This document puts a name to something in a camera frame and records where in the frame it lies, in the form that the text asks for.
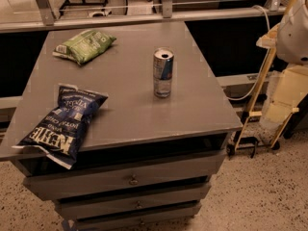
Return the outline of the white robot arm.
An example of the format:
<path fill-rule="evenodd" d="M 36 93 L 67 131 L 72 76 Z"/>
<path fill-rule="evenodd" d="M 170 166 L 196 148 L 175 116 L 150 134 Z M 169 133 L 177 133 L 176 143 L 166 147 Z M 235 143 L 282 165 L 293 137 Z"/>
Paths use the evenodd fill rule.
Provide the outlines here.
<path fill-rule="evenodd" d="M 296 0 L 277 30 L 277 57 L 289 64 L 308 64 L 308 0 Z"/>

